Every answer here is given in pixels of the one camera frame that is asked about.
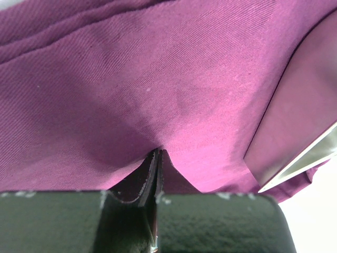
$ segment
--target textured surface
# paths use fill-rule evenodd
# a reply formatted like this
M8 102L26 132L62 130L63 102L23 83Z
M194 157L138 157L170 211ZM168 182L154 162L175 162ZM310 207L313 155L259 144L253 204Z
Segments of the textured surface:
M295 47L335 7L28 0L0 12L0 190L108 189L163 145L199 190L257 191L243 156ZM308 174L270 193L288 198Z
M253 194L165 194L158 237L162 253L296 252L279 206Z
M0 251L91 251L102 213L101 192L0 193Z

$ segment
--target magenta cloth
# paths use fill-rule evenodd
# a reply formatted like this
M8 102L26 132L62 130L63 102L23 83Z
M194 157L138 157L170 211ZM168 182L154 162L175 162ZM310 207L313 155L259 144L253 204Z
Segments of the magenta cloth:
M263 188L275 186L294 169L281 172L324 132L337 124L337 11L321 21L291 57L244 161ZM337 141L322 140L317 163L331 156ZM309 151L298 164L310 164Z
M296 46L337 0L27 0L0 12L0 190L107 189L162 146L201 191L243 157ZM268 191L282 201L315 169Z

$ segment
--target white background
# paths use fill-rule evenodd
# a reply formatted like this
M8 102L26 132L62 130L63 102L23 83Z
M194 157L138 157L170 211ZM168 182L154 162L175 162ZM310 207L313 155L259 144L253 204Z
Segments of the white background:
M280 204L298 253L337 253L337 157L311 185Z

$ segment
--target dark green object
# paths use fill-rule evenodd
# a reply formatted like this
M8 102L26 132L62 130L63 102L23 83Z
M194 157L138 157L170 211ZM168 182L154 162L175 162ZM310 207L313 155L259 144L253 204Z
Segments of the dark green object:
M108 191L0 193L0 253L149 253L156 236L161 253L296 252L272 198L201 194L165 150Z

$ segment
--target garment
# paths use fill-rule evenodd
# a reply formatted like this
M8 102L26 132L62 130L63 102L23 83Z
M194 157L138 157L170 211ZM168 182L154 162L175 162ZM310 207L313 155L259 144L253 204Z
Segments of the garment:
M201 191L243 157L296 46L337 0L28 0L0 12L0 190L107 189L152 149ZM271 189L282 201L316 169Z

